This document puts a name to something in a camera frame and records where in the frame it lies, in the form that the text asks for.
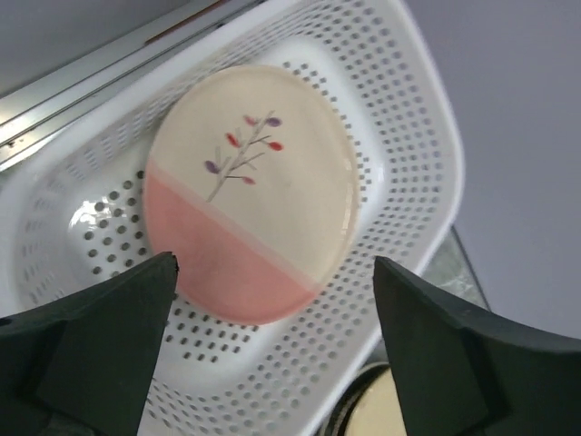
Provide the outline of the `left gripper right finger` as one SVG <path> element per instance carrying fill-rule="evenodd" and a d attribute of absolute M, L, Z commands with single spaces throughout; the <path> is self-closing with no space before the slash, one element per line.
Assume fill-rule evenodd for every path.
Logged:
<path fill-rule="evenodd" d="M 409 435 L 577 435 L 580 341 L 487 311 L 377 257 L 373 292 Z"/>

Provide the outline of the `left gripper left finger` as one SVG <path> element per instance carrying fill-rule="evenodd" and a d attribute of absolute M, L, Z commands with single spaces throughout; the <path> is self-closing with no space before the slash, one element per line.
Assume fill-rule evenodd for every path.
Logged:
<path fill-rule="evenodd" d="M 161 253 L 2 318 L 2 434 L 137 434 L 177 278 Z"/>

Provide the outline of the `cream and pink oval plate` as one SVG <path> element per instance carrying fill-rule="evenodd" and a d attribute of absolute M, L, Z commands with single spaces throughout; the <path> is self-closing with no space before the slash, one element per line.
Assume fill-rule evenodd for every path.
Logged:
<path fill-rule="evenodd" d="M 177 289 L 232 323 L 266 324 L 311 303 L 357 228 L 354 147 L 330 103 L 289 71 L 230 67 L 196 84 L 155 135 L 143 222 L 173 253 Z"/>

